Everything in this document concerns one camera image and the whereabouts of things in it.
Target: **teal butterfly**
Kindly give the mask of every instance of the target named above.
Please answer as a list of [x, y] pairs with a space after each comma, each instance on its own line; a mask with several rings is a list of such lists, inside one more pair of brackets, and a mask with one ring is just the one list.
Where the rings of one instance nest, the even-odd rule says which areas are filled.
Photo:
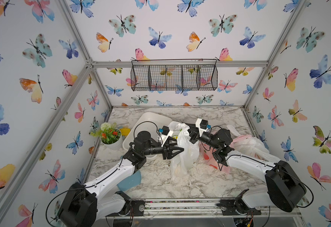
[[207, 102], [207, 103], [212, 102], [212, 97], [213, 97], [213, 95], [210, 95], [210, 96], [204, 95], [203, 97], [196, 97], [196, 99], [197, 99], [197, 102], [201, 105], [204, 102]]
[[131, 99], [135, 102], [135, 104], [140, 105], [141, 102], [148, 103], [147, 95], [145, 96], [137, 96], [137, 97], [131, 97]]

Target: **wall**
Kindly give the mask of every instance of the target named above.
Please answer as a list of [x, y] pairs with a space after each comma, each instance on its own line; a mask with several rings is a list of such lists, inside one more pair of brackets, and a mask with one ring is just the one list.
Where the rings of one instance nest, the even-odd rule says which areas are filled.
[[[305, 27], [310, 32], [311, 26], [316, 27], [314, 32], [324, 32], [324, 37], [320, 33], [320, 39], [316, 40], [316, 47], [309, 52], [303, 47], [297, 49], [297, 41], [301, 35], [300, 30]], [[279, 54], [274, 61], [273, 65], [279, 67], [273, 74], [274, 76], [268, 79], [268, 75], [265, 75], [257, 90], [258, 94], [249, 106], [249, 115], [251, 118], [253, 117], [256, 106], [260, 110], [259, 113], [264, 116], [260, 123], [257, 123], [256, 118], [253, 118], [253, 122], [259, 134], [265, 131], [266, 143], [272, 154], [285, 161], [284, 156], [289, 153], [285, 150], [293, 149], [292, 153], [298, 162], [290, 158], [288, 163], [300, 179], [311, 188], [315, 196], [314, 202], [309, 207], [300, 209], [306, 222], [309, 222], [313, 227], [331, 226], [330, 222], [326, 222], [331, 220], [331, 212], [327, 211], [327, 209], [331, 211], [331, 153], [321, 153], [320, 151], [323, 149], [319, 147], [319, 144], [313, 146], [315, 141], [318, 142], [318, 139], [314, 139], [317, 137], [314, 126], [318, 126], [322, 130], [324, 136], [320, 136], [321, 140], [328, 137], [329, 132], [331, 136], [331, 76], [327, 76], [328, 74], [331, 75], [331, 71], [319, 78], [324, 79], [324, 82], [321, 81], [321, 88], [316, 88], [319, 87], [315, 83], [316, 78], [310, 76], [311, 72], [315, 73], [313, 70], [320, 68], [324, 73], [326, 69], [331, 67], [331, 1], [313, 1], [309, 7], [305, 8], [290, 32], [288, 42], [291, 47]], [[321, 62], [325, 55], [327, 55], [328, 61]], [[298, 75], [295, 79], [295, 90], [291, 89], [293, 90], [291, 91], [288, 86], [284, 88], [286, 80], [283, 74], [286, 73], [289, 76], [295, 68], [298, 69]], [[291, 79], [288, 80], [290, 88], [292, 81]], [[263, 97], [266, 88], [270, 92], [275, 92], [269, 98], [270, 102]], [[299, 108], [301, 108], [299, 113], [306, 117], [305, 120], [301, 120], [304, 118], [299, 115], [301, 119], [299, 118], [298, 122], [293, 122], [293, 112], [291, 111], [292, 114], [290, 115], [289, 111], [293, 109], [295, 100], [298, 100]], [[276, 129], [273, 129], [268, 115], [275, 106], [277, 106], [277, 114], [281, 113], [278, 118], [283, 122], [283, 126], [276, 126]], [[281, 143], [286, 143], [288, 137], [291, 139], [291, 147], [283, 149]], [[325, 150], [331, 151], [331, 140], [324, 144], [329, 146]], [[317, 163], [321, 167], [320, 175], [318, 174]], [[313, 176], [315, 173], [315, 177], [321, 182], [321, 185], [313, 179], [308, 168]], [[311, 201], [309, 192], [306, 196]]]

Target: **pink butterfly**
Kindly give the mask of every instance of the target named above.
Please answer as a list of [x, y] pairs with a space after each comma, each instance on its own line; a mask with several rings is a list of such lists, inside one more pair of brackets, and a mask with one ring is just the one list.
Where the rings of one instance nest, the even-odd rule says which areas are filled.
[[21, 223], [19, 223], [18, 225], [16, 225], [16, 227], [31, 227], [32, 224], [34, 224], [33, 222], [33, 215], [34, 215], [34, 209], [38, 206], [38, 204], [34, 204], [33, 206], [33, 210], [32, 212], [30, 212], [26, 206], [24, 206], [23, 204], [20, 205], [18, 207], [18, 212], [19, 215], [22, 217], [27, 217], [26, 219], [24, 219]]
[[331, 177], [327, 175], [320, 176], [320, 164], [314, 162], [312, 166], [307, 167], [309, 174], [313, 179], [315, 179], [318, 184], [320, 185], [320, 188], [323, 190], [326, 189], [325, 187], [322, 186], [321, 182], [327, 182], [331, 183]]
[[270, 92], [269, 94], [269, 88], [265, 88], [265, 91], [262, 93], [264, 96], [264, 99], [270, 102], [269, 98], [274, 95], [274, 92]]
[[94, 95], [91, 94], [91, 98], [87, 99], [89, 105], [91, 105], [91, 109], [95, 110], [96, 105], [99, 105], [100, 100], [97, 98], [97, 90], [95, 91]]
[[38, 22], [43, 23], [43, 16], [46, 15], [48, 18], [54, 20], [54, 12], [47, 7], [50, 4], [50, 0], [24, 0], [27, 5], [32, 5], [32, 14]]
[[226, 93], [230, 93], [232, 91], [231, 88], [235, 87], [237, 85], [237, 83], [230, 84], [230, 80], [229, 80], [226, 84], [223, 80], [220, 80], [218, 85], [220, 86], [217, 89], [218, 92], [225, 90]]
[[80, 103], [77, 104], [77, 108], [79, 112], [75, 112], [75, 118], [78, 119], [78, 122], [80, 123], [83, 119], [83, 114], [85, 113], [85, 109], [83, 109], [82, 111], [82, 107]]
[[50, 175], [50, 177], [43, 181], [38, 188], [41, 188], [43, 191], [47, 191], [48, 188], [50, 188], [50, 193], [56, 193], [58, 190], [57, 183], [58, 180], [62, 180], [64, 178], [65, 171], [64, 170], [59, 170], [61, 168], [61, 164], [59, 163], [59, 160], [56, 161], [53, 167], [53, 172], [52, 174], [50, 171], [48, 173], [45, 173], [47, 175]]
[[281, 114], [279, 113], [278, 115], [276, 115], [277, 112], [277, 106], [275, 106], [274, 108], [272, 108], [272, 113], [269, 113], [269, 115], [267, 116], [267, 118], [269, 120], [271, 120], [271, 127], [273, 129], [276, 129], [277, 126], [284, 126], [284, 123], [280, 120], [280, 118], [278, 118], [278, 116], [280, 116]]

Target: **yellow object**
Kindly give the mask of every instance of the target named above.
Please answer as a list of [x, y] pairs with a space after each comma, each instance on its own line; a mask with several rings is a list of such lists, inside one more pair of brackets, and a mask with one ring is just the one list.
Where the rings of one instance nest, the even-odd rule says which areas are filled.
[[122, 129], [120, 129], [120, 132], [121, 132], [122, 135], [127, 136], [130, 133], [130, 129], [122, 128]]

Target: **white plastic bag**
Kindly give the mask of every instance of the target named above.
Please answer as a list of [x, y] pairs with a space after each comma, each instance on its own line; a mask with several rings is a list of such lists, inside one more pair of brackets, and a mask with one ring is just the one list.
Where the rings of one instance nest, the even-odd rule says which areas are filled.
[[183, 152], [171, 159], [171, 174], [172, 180], [174, 180], [175, 178], [187, 175], [187, 171], [192, 167], [199, 156], [199, 147], [198, 141], [194, 144], [189, 141], [189, 126], [185, 123], [172, 121], [168, 125], [168, 128], [174, 131], [173, 135], [178, 134], [177, 146], [184, 148]]
[[[227, 125], [227, 129], [230, 130], [235, 136], [240, 136], [232, 125]], [[235, 142], [234, 148], [235, 150], [250, 157], [259, 158], [274, 163], [280, 161], [280, 158], [270, 154], [269, 150], [265, 148], [264, 143], [257, 137], [251, 137]]]

